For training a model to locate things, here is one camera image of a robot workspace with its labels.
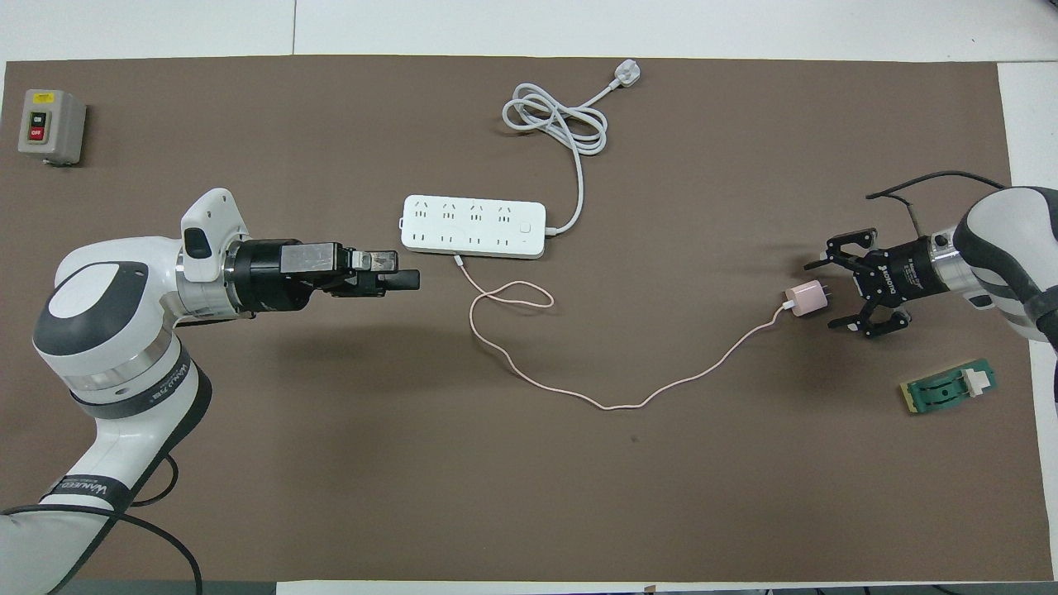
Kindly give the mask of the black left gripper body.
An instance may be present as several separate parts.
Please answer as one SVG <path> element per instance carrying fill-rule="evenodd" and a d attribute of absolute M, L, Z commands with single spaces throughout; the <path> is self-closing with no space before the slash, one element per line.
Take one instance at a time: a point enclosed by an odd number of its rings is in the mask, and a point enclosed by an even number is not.
<path fill-rule="evenodd" d="M 340 242 L 247 240 L 235 248 L 224 274 L 229 298 L 240 312 L 295 312 L 321 283 L 350 271 Z"/>

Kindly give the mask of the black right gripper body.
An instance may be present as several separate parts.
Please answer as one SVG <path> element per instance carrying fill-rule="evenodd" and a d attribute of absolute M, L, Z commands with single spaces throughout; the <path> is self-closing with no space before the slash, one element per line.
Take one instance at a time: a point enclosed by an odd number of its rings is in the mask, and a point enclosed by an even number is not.
<path fill-rule="evenodd" d="M 876 249 L 860 257 L 869 268 L 859 275 L 859 293 L 868 302 L 902 305 L 902 302 L 942 293 L 941 276 L 931 259 L 930 241 L 918 240 Z"/>

